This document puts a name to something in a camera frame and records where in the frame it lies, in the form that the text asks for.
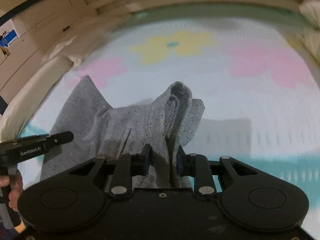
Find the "person's left hand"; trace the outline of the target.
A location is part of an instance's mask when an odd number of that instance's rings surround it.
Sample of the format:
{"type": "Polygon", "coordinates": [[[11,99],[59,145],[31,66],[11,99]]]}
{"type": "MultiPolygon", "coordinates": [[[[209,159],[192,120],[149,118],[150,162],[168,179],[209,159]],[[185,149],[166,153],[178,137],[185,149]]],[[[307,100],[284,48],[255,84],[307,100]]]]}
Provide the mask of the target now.
{"type": "Polygon", "coordinates": [[[18,199],[23,192],[23,180],[19,170],[15,175],[1,176],[1,187],[11,186],[11,192],[9,193],[9,207],[15,212],[18,211],[18,199]]]}

